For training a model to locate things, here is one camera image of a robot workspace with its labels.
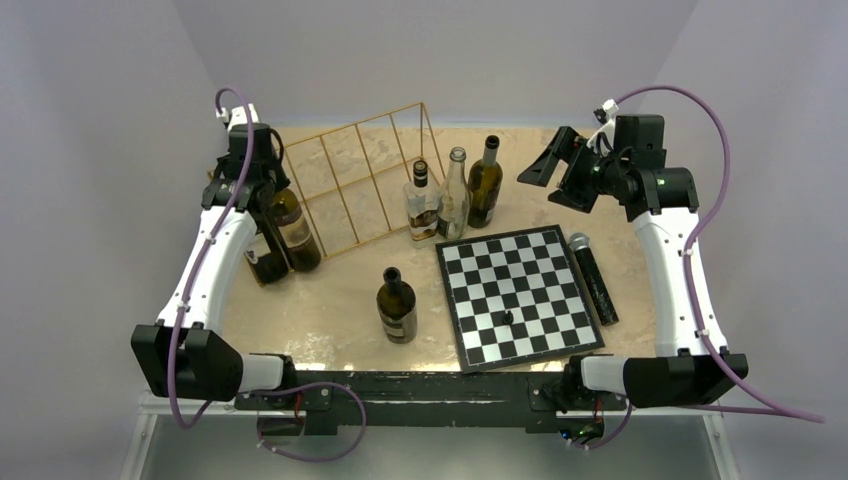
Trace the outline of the dark green wine bottle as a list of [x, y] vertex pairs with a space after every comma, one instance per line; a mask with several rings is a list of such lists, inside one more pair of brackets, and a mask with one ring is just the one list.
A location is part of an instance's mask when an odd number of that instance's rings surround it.
[[317, 268], [322, 259], [321, 251], [302, 205], [290, 188], [275, 194], [270, 214], [281, 234], [292, 269], [297, 272], [310, 272]]

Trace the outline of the green bottle white label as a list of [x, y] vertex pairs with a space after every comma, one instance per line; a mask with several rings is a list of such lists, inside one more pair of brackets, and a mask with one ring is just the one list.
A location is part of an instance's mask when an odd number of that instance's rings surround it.
[[269, 214], [255, 218], [256, 234], [245, 251], [256, 282], [264, 287], [279, 282], [290, 272], [286, 247], [279, 228]]

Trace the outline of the clear liquor bottle black cap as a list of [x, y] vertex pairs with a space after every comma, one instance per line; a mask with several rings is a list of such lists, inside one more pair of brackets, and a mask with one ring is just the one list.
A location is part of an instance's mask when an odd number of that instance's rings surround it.
[[436, 236], [440, 205], [437, 184], [424, 160], [414, 162], [412, 180], [403, 186], [403, 195], [411, 244], [423, 248]]

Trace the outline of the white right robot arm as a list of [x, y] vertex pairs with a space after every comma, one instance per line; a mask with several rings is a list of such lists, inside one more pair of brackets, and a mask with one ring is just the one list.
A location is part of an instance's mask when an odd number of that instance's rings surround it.
[[662, 130], [615, 140], [612, 152], [594, 152], [587, 139], [563, 126], [518, 177], [545, 187], [559, 162], [566, 173], [549, 201], [588, 213], [601, 195], [624, 207], [646, 257], [656, 309], [652, 358], [577, 355], [564, 371], [561, 392], [584, 407], [600, 392], [626, 397], [638, 408], [700, 407], [731, 390], [748, 373], [747, 358], [727, 347], [700, 262], [689, 237], [699, 223], [691, 172], [665, 165]]

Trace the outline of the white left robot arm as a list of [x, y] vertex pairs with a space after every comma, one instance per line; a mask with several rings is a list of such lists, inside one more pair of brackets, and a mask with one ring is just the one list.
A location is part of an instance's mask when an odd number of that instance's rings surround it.
[[131, 348], [151, 392], [179, 399], [229, 401], [259, 391], [272, 408], [297, 399], [294, 367], [283, 354], [242, 354], [220, 335], [222, 313], [240, 264], [257, 238], [269, 248], [256, 267], [263, 283], [289, 272], [286, 248], [271, 211], [289, 180], [274, 148], [275, 130], [254, 122], [230, 128], [202, 195], [199, 233], [174, 294], [154, 323], [138, 325]]

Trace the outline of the dark green bottle silver neck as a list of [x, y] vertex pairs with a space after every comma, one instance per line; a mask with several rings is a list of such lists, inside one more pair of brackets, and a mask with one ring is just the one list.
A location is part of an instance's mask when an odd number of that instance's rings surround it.
[[494, 216], [503, 170], [497, 162], [500, 139], [489, 135], [485, 140], [482, 158], [476, 161], [469, 172], [468, 189], [471, 194], [468, 225], [474, 228], [487, 226]]

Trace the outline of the clear empty glass bottle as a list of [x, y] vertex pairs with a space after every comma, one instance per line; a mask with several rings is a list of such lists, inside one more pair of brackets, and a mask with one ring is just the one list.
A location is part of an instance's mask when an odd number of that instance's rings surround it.
[[466, 231], [470, 209], [465, 149], [453, 147], [449, 160], [447, 176], [440, 187], [437, 233], [445, 240], [458, 240]]

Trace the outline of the black glitter microphone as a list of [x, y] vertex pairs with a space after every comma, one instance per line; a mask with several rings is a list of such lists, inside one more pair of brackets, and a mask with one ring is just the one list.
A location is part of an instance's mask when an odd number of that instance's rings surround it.
[[619, 322], [619, 316], [596, 258], [591, 250], [589, 237], [582, 232], [576, 232], [569, 237], [569, 247], [583, 275], [589, 296], [601, 325], [611, 326], [617, 324]]

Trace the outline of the black white chessboard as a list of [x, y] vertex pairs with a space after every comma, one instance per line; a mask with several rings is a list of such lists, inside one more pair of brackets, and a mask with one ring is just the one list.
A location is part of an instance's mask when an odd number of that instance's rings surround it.
[[[435, 250], [462, 373], [604, 347], [560, 226], [445, 241]], [[506, 311], [511, 325], [502, 323]]]

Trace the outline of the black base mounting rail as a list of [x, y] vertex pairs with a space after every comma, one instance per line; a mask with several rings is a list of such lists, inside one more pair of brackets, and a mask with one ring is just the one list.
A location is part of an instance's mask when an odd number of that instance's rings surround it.
[[266, 417], [297, 412], [308, 435], [341, 427], [492, 427], [556, 433], [579, 418], [623, 412], [610, 393], [579, 392], [560, 372], [300, 371], [302, 394], [242, 394], [236, 409]]

